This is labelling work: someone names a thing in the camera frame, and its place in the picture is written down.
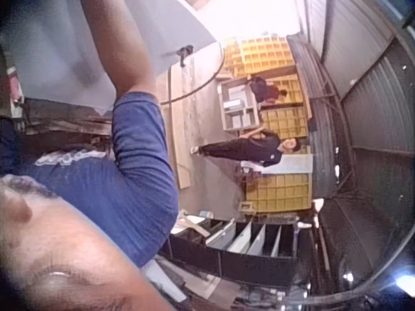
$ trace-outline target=sneaker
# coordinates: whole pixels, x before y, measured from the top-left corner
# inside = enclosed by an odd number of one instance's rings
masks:
[[[198,154],[199,153],[199,146],[194,146],[190,148],[190,154]]]

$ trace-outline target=hair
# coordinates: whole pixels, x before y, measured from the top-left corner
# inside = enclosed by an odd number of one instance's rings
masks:
[[[292,152],[300,151],[300,149],[301,149],[301,142],[297,138],[294,138],[294,139],[296,140],[296,146],[292,149]]]

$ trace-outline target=light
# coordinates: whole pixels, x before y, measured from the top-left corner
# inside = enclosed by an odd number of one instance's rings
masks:
[[[343,275],[343,279],[348,280],[350,283],[352,283],[355,278],[353,277],[353,274],[351,274],[351,272]]]
[[[399,277],[396,280],[396,285],[412,298],[415,298],[415,277],[411,275]]]
[[[338,165],[335,166],[336,177],[340,176],[340,167]]]
[[[324,199],[315,199],[313,202],[316,211],[319,213],[324,205]]]
[[[319,228],[320,227],[320,223],[318,222],[318,216],[315,215],[314,218],[313,218],[313,220],[314,220],[314,225],[316,225],[316,228]]]

